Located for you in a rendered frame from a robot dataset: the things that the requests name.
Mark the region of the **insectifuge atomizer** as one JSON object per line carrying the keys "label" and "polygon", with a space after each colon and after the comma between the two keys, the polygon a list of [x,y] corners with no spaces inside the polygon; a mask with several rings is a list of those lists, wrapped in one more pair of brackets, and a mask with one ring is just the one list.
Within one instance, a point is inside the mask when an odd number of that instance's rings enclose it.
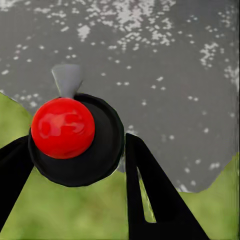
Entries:
{"label": "insectifuge atomizer", "polygon": [[125,151],[124,125],[104,99],[77,93],[84,69],[72,64],[51,70],[60,97],[33,117],[28,150],[39,172],[66,187],[86,187],[112,175]]}

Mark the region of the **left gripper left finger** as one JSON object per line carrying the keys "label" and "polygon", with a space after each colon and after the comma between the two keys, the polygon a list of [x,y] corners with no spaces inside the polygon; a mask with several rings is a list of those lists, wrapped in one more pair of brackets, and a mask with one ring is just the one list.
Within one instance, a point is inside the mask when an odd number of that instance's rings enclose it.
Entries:
{"label": "left gripper left finger", "polygon": [[35,166],[28,139],[23,136],[0,148],[0,232]]}

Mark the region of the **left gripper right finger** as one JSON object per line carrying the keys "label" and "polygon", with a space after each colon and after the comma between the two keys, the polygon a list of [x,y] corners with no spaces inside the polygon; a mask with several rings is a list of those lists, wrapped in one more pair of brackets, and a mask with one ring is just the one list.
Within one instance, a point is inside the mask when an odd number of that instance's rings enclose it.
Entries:
{"label": "left gripper right finger", "polygon": [[[145,142],[125,134],[129,240],[210,240]],[[145,220],[143,180],[156,223]]]}

